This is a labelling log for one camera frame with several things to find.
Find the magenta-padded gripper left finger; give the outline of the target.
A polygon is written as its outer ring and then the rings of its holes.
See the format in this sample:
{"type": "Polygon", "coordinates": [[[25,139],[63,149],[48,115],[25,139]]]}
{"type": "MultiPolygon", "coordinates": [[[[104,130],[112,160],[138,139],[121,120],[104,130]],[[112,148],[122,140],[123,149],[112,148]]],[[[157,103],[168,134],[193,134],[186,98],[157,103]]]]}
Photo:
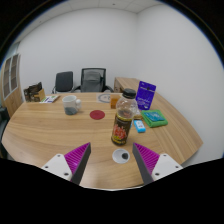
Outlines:
{"type": "Polygon", "coordinates": [[[79,185],[90,154],[91,143],[88,142],[65,155],[56,154],[42,167],[42,169],[79,185]]]}

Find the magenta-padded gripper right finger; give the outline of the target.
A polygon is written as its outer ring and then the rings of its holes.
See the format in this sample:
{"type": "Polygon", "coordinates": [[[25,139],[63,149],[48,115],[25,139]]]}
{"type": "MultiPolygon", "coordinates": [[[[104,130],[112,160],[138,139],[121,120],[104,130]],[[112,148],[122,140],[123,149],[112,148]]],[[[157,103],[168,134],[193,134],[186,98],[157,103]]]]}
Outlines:
{"type": "Polygon", "coordinates": [[[168,154],[158,154],[143,145],[134,143],[132,152],[145,185],[182,169],[168,154]]]}

